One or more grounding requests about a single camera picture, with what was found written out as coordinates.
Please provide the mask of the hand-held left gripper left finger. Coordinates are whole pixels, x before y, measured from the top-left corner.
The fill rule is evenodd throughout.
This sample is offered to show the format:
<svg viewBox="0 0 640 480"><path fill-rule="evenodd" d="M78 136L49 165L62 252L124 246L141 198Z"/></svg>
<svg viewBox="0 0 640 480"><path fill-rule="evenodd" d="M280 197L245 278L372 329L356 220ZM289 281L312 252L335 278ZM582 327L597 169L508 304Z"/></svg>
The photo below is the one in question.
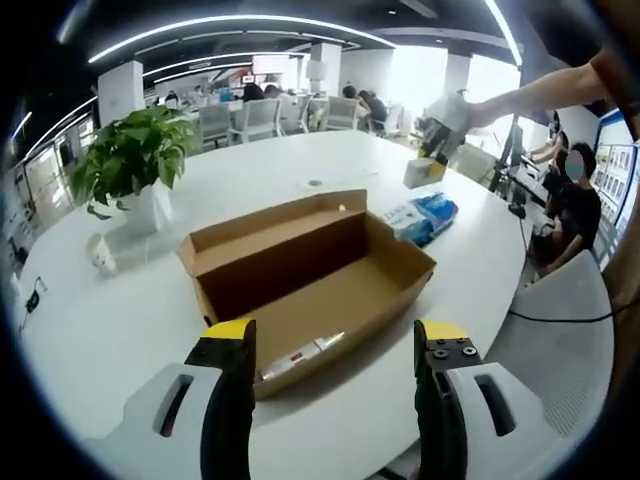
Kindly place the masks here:
<svg viewBox="0 0 640 480"><path fill-rule="evenodd" d="M126 402L118 426L125 479L247 479L255 409L255 320L208 328L182 363Z"/></svg>

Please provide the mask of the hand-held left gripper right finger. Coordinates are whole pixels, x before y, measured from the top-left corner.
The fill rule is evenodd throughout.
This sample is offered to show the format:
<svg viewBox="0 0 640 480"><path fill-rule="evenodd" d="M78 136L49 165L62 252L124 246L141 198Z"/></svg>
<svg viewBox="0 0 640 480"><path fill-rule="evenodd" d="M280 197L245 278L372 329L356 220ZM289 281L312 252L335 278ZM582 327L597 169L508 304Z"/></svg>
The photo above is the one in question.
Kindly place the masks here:
<svg viewBox="0 0 640 480"><path fill-rule="evenodd" d="M459 326L414 323L421 479L531 479L548 444L540 399Z"/></svg>

